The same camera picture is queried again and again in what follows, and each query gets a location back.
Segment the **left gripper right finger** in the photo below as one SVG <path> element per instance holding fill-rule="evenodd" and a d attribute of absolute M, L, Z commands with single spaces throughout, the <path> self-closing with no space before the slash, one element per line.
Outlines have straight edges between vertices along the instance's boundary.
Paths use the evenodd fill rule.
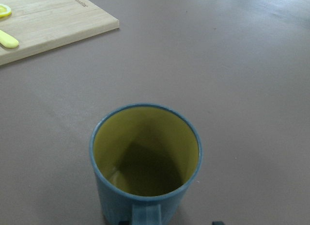
<path fill-rule="evenodd" d="M 223 225 L 222 221 L 213 221 L 212 225 Z"/>

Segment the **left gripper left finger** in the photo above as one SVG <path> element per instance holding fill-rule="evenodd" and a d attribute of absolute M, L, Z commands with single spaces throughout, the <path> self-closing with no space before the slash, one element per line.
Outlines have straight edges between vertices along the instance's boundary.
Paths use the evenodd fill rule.
<path fill-rule="evenodd" d="M 119 221 L 118 225 L 131 225 L 131 221 L 130 220 Z"/>

